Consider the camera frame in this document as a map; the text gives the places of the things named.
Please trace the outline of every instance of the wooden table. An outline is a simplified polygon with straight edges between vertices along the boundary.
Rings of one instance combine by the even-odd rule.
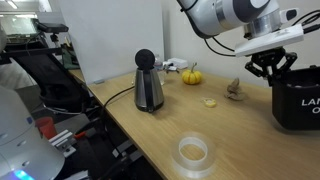
[[[132,76],[89,89],[103,104],[130,87]],[[216,169],[206,179],[319,179],[320,132],[282,129],[271,112],[269,88],[241,83],[249,98],[226,99],[223,95],[231,82],[204,74],[201,84],[190,86],[180,74],[170,73],[163,86],[164,106],[155,113],[135,107],[133,90],[111,101],[107,111],[165,179],[186,179],[173,168],[170,148],[187,131],[204,134],[216,146]],[[205,107],[204,97],[218,105]]]

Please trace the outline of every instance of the small pumpkin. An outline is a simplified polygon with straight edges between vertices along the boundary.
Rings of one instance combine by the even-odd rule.
[[[201,82],[202,74],[199,71],[194,71],[197,63],[193,63],[191,70],[185,70],[182,73],[182,81],[186,84],[198,84]]]

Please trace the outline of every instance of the yellow object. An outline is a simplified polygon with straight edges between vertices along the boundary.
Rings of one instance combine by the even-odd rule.
[[[203,102],[207,107],[215,107],[217,105],[217,102],[211,98],[206,98],[203,100]]]
[[[182,73],[182,81],[186,84],[198,84],[201,82],[202,74],[199,71],[193,71],[197,63],[193,63],[193,66]]]

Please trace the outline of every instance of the blue light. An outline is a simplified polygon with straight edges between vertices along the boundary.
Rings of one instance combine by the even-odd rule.
[[[14,175],[16,175],[16,177],[20,180],[34,180],[31,176],[29,176],[29,174],[22,170],[14,171]]]

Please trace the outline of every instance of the black container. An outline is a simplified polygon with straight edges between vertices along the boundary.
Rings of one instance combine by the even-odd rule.
[[[320,67],[300,69],[274,80],[272,113],[289,130],[320,130]]]

